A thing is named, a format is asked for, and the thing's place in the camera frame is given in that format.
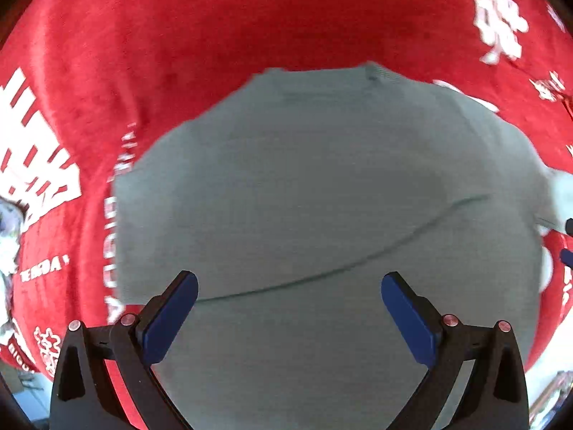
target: printed logo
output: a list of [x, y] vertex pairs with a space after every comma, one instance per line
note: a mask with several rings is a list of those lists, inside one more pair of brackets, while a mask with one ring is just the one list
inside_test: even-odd
[[[130, 172], [133, 169], [133, 160], [135, 158], [135, 149], [138, 143], [135, 141], [135, 127], [136, 123], [130, 123], [127, 125], [130, 129], [121, 138], [121, 148], [123, 151], [117, 157], [117, 163], [114, 166], [114, 175], [108, 178], [108, 183], [114, 181], [115, 176]], [[115, 264], [115, 238], [116, 238], [116, 226], [117, 226], [117, 199], [114, 195], [110, 194], [104, 199], [104, 217], [107, 222], [104, 225], [104, 230], [107, 234], [104, 239], [104, 268], [103, 268], [103, 283], [106, 289], [113, 290], [117, 287], [116, 279], [116, 264]], [[104, 302], [108, 309], [108, 324], [113, 324], [121, 315], [125, 312], [125, 305], [116, 298], [115, 296], [104, 296]]]
[[24, 231], [50, 210], [81, 196], [80, 169], [70, 162], [40, 111], [30, 87], [19, 97], [24, 73], [18, 68], [0, 86], [0, 196], [27, 206]]
[[26, 283], [27, 281], [48, 273], [59, 272], [62, 270], [62, 267], [69, 265], [69, 263], [70, 258], [67, 254], [62, 255], [61, 257], [57, 255], [52, 259], [47, 258], [46, 260], [41, 261], [38, 265], [20, 272], [22, 283]]
[[18, 350], [14, 346], [14, 343], [12, 343], [12, 342], [8, 343], [8, 352], [12, 354], [12, 357], [16, 360], [16, 363], [20, 367], [22, 367], [22, 370], [24, 370], [24, 372], [34, 373], [34, 370], [30, 370], [30, 367], [28, 367], [28, 364], [26, 364], [24, 362], [24, 360], [22, 359], [22, 356], [18, 353]]
[[42, 333], [39, 327], [34, 330], [34, 338], [38, 343], [39, 354], [46, 367], [46, 372], [53, 378], [58, 365], [61, 340], [58, 335], [54, 335], [51, 328]]
[[480, 61], [496, 65], [502, 53], [509, 59], [521, 57], [521, 45], [514, 32], [526, 33], [529, 24], [519, 15], [519, 6], [515, 1], [476, 0], [474, 25], [480, 30], [482, 42], [492, 47]]

